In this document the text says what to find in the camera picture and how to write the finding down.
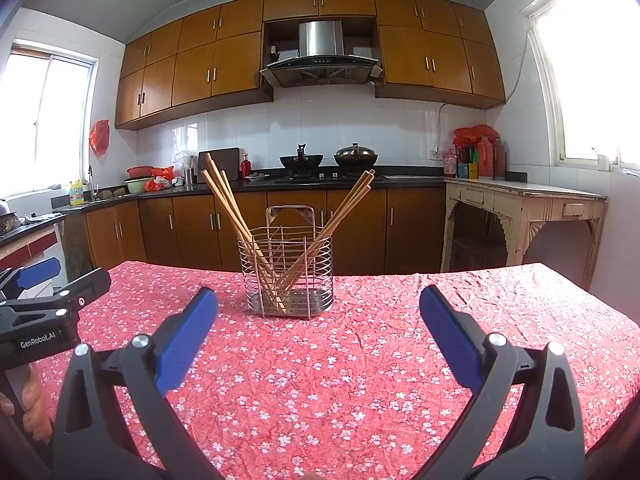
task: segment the kitchen cabinet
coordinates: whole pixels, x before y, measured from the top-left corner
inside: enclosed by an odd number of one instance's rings
[[[151,33],[145,34],[137,40],[133,40],[124,48],[124,56],[122,57],[122,68],[120,69],[120,77],[133,74],[137,70],[145,67],[146,50],[151,40]]]
[[[216,41],[220,6],[201,10],[182,19],[178,52]]]
[[[148,65],[142,79],[140,116],[164,110],[171,106],[174,86],[175,56]]]
[[[453,3],[453,9],[458,18],[460,34],[465,40],[494,46],[494,38],[491,35],[484,10],[456,3]]]
[[[359,16],[375,16],[376,3],[374,0],[318,0],[320,16],[332,14]]]
[[[211,96],[215,43],[197,46],[175,57],[172,106]]]
[[[422,21],[422,28],[430,32],[460,37],[458,19],[453,3],[448,0],[415,0]]]
[[[86,225],[95,266],[109,270],[122,263],[115,208],[107,207],[87,213]]]
[[[470,93],[471,80],[462,40],[437,32],[425,32],[424,39],[431,58],[433,85],[436,88]]]
[[[236,0],[222,5],[216,40],[262,30],[262,2],[263,0]]]
[[[329,218],[347,190],[326,192]],[[386,190],[369,191],[332,235],[334,275],[377,276],[385,273]]]
[[[269,206],[308,205],[314,209],[316,226],[323,227],[328,220],[326,213],[326,191],[319,189],[301,191],[273,191],[267,193]],[[283,211],[274,220],[273,226],[296,227],[309,223],[295,210]]]
[[[128,123],[140,117],[140,101],[142,100],[142,79],[145,70],[124,76],[118,86],[116,98],[116,125]]]
[[[264,227],[266,221],[264,211],[267,209],[267,193],[264,191],[235,193],[238,209],[249,230]],[[231,225],[231,220],[216,201],[216,227],[222,269],[228,272],[241,272],[238,237]]]
[[[140,200],[140,225],[145,239],[146,259],[150,264],[180,267],[180,252],[175,234],[174,207],[170,198]]]
[[[464,40],[473,93],[504,101],[498,54],[492,46]]]
[[[380,25],[378,31],[385,82],[433,85],[421,28]]]
[[[118,221],[120,250],[125,262],[146,262],[145,241],[140,227],[138,202],[125,202],[115,208]]]
[[[151,40],[146,48],[146,66],[165,57],[175,56],[178,52],[181,28],[182,19],[167,23],[164,27],[156,28],[151,33]]]
[[[260,32],[217,40],[211,95],[258,88]]]
[[[317,16],[318,0],[264,0],[262,20],[282,20],[299,16]]]
[[[376,0],[378,25],[422,29],[415,0]]]
[[[387,190],[386,274],[439,272],[444,240],[446,190]]]
[[[222,270],[213,195],[180,196],[172,202],[182,266]]]

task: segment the window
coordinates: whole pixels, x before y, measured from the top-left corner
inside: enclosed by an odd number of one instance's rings
[[[537,0],[523,13],[559,160],[640,164],[638,3]]]
[[[14,45],[0,80],[0,197],[83,177],[92,68]]]

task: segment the table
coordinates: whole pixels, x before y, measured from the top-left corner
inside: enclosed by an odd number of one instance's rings
[[[505,180],[446,178],[445,182],[447,202],[440,272],[447,272],[451,262],[454,209],[465,203],[498,217],[507,245],[507,266],[522,264],[531,241],[547,222],[586,220],[591,237],[580,286],[589,290],[607,210],[606,196]]]
[[[328,479],[411,478],[470,398],[420,318],[418,295],[431,283],[486,332],[533,348],[564,344],[587,447],[640,383],[640,328],[542,264],[335,278],[332,309],[312,320],[249,313],[240,274],[135,262],[110,274],[110,292],[82,310],[78,325],[95,349],[152,333],[202,285],[216,291],[216,323],[168,400],[228,479],[297,478],[303,469]],[[39,363],[52,416],[68,354]],[[129,399],[118,395],[138,448],[157,464]],[[482,460],[499,448],[519,395],[513,387]]]

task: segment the metal utensil holder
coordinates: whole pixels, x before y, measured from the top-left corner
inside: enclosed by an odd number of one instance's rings
[[[306,224],[295,227],[273,226],[286,210],[295,210]],[[262,253],[281,279],[292,268],[301,269],[287,291],[265,283],[258,252],[239,242],[242,276],[249,308],[262,316],[306,317],[310,319],[327,311],[334,301],[334,276],[331,238],[324,238],[317,250],[309,251],[321,229],[316,227],[315,212],[309,206],[271,206],[265,211],[266,227],[252,229],[254,249]],[[281,303],[274,301],[274,292]]]

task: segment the human hand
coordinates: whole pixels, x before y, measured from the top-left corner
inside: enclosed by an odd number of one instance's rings
[[[22,405],[25,409],[22,425],[27,433],[32,434],[34,440],[45,440],[53,433],[51,421],[47,416],[46,398],[35,365],[30,364],[29,368],[29,379],[22,387]],[[3,394],[0,394],[0,408],[7,416],[15,414],[14,404]]]

